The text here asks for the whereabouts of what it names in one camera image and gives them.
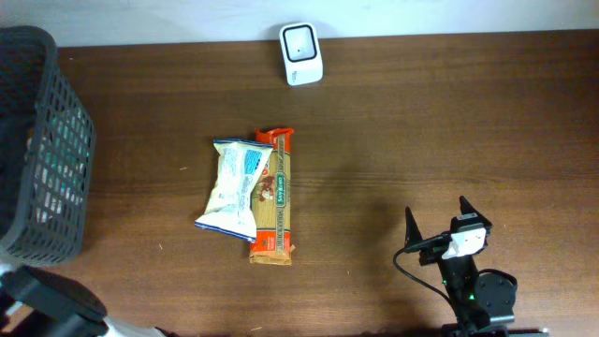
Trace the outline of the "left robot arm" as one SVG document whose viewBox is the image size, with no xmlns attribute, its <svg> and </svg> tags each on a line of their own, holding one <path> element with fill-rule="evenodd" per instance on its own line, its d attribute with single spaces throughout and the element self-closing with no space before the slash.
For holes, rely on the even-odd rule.
<svg viewBox="0 0 599 337">
<path fill-rule="evenodd" d="M 110 318 L 81 283 L 29 266 L 1 263 L 1 335 L 30 337 L 176 337 Z"/>
</svg>

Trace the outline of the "white blue snack bag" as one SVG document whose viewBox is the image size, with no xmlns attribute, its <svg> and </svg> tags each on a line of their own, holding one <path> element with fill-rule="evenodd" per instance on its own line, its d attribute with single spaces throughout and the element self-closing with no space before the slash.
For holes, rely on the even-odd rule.
<svg viewBox="0 0 599 337">
<path fill-rule="evenodd" d="M 251 194 L 269 161 L 273 146 L 243 139 L 216 139 L 217 178 L 204 213 L 195 226 L 255 242 Z"/>
</svg>

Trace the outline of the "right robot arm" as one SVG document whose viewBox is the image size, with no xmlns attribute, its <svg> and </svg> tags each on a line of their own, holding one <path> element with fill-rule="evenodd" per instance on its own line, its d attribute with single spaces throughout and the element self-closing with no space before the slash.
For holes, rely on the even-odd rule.
<svg viewBox="0 0 599 337">
<path fill-rule="evenodd" d="M 428 239 L 422 237 L 411 209 L 406 208 L 404 247 L 393 256 L 393 264 L 449 304 L 456 323 L 442 326 L 444 336 L 507 336 L 507 326 L 515 321 L 518 281 L 506 272 L 476 266 L 474 256 L 487 248 L 492 223 L 464 196 L 459 202 L 460 215 L 451 219 L 450 229 Z M 400 266 L 398 257 L 412 253 L 419 254 L 422 267 L 437 265 L 444 290 Z"/>
</svg>

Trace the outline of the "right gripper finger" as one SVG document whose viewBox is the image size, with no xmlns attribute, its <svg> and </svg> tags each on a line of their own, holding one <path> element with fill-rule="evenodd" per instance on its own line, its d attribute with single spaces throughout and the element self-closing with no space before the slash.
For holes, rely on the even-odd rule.
<svg viewBox="0 0 599 337">
<path fill-rule="evenodd" d="M 409 207 L 405 208 L 405 223 L 406 230 L 403 250 L 405 253 L 413 253 L 418 250 L 418 246 L 422 243 L 423 238 Z"/>
<path fill-rule="evenodd" d="M 491 227 L 491 221 L 488 220 L 481 212 L 479 212 L 465 196 L 459 197 L 460 212 L 463 216 L 466 214 L 474 214 L 475 219 L 478 219 L 484 227 Z"/>
</svg>

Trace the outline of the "orange spaghetti packet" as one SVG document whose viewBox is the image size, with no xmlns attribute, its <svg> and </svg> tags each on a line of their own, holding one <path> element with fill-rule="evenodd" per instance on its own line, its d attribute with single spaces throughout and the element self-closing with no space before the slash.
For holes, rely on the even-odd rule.
<svg viewBox="0 0 599 337">
<path fill-rule="evenodd" d="M 292 264 L 291 241 L 291 136 L 293 128 L 256 131 L 256 140 L 272 146 L 272 152 L 252 192 L 256 241 L 249 261 L 255 264 Z"/>
</svg>

